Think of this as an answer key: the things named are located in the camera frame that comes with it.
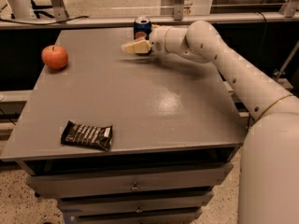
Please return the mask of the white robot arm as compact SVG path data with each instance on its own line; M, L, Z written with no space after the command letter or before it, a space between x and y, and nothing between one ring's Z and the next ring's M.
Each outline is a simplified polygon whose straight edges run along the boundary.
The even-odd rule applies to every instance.
M212 24L156 26L126 53L214 63L255 119L242 147L238 224L299 224L299 98L231 49Z

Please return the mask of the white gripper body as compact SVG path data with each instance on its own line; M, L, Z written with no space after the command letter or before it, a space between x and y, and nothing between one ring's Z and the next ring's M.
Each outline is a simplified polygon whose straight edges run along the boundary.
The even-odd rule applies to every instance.
M154 28L149 34L149 42L151 44L151 49L157 54L166 54L166 36L170 26L158 26Z

